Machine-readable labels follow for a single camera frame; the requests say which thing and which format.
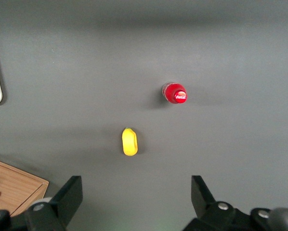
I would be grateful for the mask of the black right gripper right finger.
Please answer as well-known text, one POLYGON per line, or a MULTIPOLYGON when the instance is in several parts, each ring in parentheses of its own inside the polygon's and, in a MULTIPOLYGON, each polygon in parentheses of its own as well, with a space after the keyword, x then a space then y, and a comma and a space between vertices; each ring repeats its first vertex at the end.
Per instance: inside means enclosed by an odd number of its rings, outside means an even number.
POLYGON ((185 231, 228 231, 236 216, 235 209, 226 202, 216 201, 201 176, 192 176, 191 201, 196 218, 185 231))

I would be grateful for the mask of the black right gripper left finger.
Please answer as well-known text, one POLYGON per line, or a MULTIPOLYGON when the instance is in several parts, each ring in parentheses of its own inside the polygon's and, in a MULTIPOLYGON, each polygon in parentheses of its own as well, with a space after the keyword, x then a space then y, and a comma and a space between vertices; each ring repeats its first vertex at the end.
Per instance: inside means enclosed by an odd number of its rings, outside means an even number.
POLYGON ((48 202, 34 203, 25 212, 29 231, 66 231, 83 200, 82 177, 72 176, 48 202))

